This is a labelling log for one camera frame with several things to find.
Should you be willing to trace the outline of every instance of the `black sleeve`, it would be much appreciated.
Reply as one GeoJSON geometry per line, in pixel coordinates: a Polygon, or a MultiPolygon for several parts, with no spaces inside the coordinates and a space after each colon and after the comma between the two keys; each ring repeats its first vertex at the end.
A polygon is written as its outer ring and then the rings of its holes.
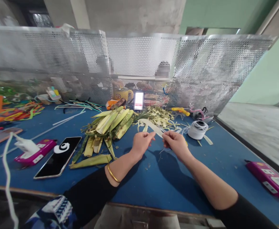
{"type": "Polygon", "coordinates": [[[238,200],[233,206],[225,210],[216,210],[215,214],[217,218],[222,220],[227,229],[277,228],[264,214],[240,194],[238,194],[238,200]]]}
{"type": "Polygon", "coordinates": [[[103,167],[64,192],[77,216],[74,228],[86,225],[114,197],[117,189],[110,184],[103,167]]]}

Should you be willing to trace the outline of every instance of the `hand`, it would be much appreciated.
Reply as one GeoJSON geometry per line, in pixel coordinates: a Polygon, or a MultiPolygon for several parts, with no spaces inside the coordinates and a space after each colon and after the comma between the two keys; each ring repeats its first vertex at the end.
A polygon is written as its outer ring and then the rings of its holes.
{"type": "Polygon", "coordinates": [[[171,148],[181,162],[184,163],[189,157],[193,158],[193,155],[190,153],[186,145],[183,135],[173,131],[167,131],[162,135],[162,137],[164,147],[171,148]]]}
{"type": "Polygon", "coordinates": [[[142,159],[144,153],[151,146],[152,140],[155,141],[155,132],[139,132],[133,138],[133,146],[131,149],[131,153],[135,155],[135,157],[140,160],[142,159]]]}

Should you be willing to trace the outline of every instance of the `person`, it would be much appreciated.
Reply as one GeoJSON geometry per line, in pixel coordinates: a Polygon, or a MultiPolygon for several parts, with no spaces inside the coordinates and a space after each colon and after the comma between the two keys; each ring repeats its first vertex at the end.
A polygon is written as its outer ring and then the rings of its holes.
{"type": "MultiPolygon", "coordinates": [[[[38,210],[22,227],[25,228],[81,228],[110,201],[130,169],[151,146],[155,132],[140,132],[134,136],[133,146],[107,166],[82,179],[63,195],[38,210]]],[[[226,228],[277,228],[265,215],[242,195],[195,159],[181,134],[168,131],[163,134],[165,148],[171,148],[188,168],[217,218],[226,228]]]]}

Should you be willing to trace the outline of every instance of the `phone screen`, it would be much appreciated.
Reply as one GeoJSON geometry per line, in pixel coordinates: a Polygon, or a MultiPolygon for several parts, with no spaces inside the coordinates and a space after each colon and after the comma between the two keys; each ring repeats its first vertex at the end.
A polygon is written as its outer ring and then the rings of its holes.
{"type": "Polygon", "coordinates": [[[134,110],[142,110],[144,105],[144,92],[135,92],[134,110]]]}
{"type": "Polygon", "coordinates": [[[79,144],[81,137],[69,137],[64,139],[63,143],[69,143],[69,149],[63,153],[53,153],[53,155],[47,160],[47,162],[42,166],[40,171],[35,175],[34,178],[39,177],[49,177],[60,174],[60,172],[65,168],[67,162],[71,158],[74,150],[79,144]]]}

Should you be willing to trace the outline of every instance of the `patterned cloth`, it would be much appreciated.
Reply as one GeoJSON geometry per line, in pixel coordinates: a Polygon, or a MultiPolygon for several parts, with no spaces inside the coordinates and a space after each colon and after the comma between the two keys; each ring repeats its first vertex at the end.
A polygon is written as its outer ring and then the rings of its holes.
{"type": "Polygon", "coordinates": [[[73,229],[77,217],[65,196],[58,196],[35,212],[21,229],[73,229]]]}

